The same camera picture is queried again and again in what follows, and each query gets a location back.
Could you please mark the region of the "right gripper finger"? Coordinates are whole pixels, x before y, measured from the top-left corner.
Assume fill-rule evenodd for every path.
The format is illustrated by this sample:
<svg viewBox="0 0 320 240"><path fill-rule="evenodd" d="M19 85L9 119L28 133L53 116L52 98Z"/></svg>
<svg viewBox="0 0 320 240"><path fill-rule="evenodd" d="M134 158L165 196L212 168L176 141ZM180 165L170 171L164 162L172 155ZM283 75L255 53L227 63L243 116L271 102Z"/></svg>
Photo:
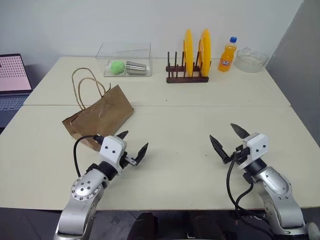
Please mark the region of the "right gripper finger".
<svg viewBox="0 0 320 240"><path fill-rule="evenodd" d="M220 142L214 138L212 135L209 136L211 144L216 151L216 153L220 156L222 159L222 162L224 164L227 164L229 162L229 155L223 150L223 146L220 144Z"/></svg>
<svg viewBox="0 0 320 240"><path fill-rule="evenodd" d="M240 127L239 125L235 124L235 123L231 123L230 124L231 127L233 128L234 132L241 138L241 139L245 139L248 136L250 136L250 134L243 129L242 127Z"/></svg>

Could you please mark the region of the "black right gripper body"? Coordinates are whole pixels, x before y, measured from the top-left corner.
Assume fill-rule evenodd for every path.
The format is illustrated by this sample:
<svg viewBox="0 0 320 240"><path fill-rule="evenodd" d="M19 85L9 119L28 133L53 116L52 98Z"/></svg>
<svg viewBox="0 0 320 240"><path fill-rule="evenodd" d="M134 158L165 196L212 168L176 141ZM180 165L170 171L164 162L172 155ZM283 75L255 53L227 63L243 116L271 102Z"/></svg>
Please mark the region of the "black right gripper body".
<svg viewBox="0 0 320 240"><path fill-rule="evenodd" d="M238 146L235 151L232 153L231 156L229 156L227 153L224 153L223 157L223 163L227 164L231 162L232 160L235 160L235 162L240 165L242 164L245 160L248 159L248 155L250 154L250 148L249 147L243 147L243 146Z"/></svg>

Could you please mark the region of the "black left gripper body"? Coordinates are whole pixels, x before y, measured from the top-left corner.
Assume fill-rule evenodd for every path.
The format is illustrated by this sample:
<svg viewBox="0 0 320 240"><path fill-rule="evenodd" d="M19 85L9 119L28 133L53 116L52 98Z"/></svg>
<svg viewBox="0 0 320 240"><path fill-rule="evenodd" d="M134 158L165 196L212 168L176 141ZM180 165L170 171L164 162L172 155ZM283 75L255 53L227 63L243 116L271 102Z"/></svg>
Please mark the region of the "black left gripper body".
<svg viewBox="0 0 320 240"><path fill-rule="evenodd" d="M137 166L140 162L139 156L136 158L129 156L128 153L125 151L120 158L120 166L121 168L125 168L127 165Z"/></svg>

